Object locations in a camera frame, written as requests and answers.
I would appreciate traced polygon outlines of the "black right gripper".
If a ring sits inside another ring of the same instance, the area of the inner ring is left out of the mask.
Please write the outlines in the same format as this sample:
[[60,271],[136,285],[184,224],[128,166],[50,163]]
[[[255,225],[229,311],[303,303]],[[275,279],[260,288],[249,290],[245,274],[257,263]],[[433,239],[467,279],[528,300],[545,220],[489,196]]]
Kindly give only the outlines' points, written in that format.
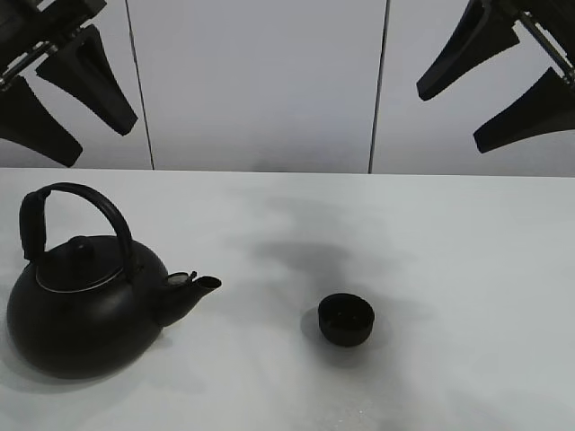
[[519,43],[520,22],[553,62],[519,99],[473,133],[480,153],[534,136],[574,129],[574,3],[481,1],[467,3],[447,44],[417,82],[428,101],[484,61]]

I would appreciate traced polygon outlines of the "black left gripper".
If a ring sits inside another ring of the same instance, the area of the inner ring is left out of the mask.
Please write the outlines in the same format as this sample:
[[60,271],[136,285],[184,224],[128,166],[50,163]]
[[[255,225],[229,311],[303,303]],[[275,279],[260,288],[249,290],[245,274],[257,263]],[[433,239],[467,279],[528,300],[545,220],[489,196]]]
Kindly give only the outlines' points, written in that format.
[[1,138],[71,167],[83,148],[44,108],[19,76],[34,61],[37,76],[67,92],[119,134],[128,134],[137,115],[111,70],[101,34],[83,25],[105,1],[1,3]]

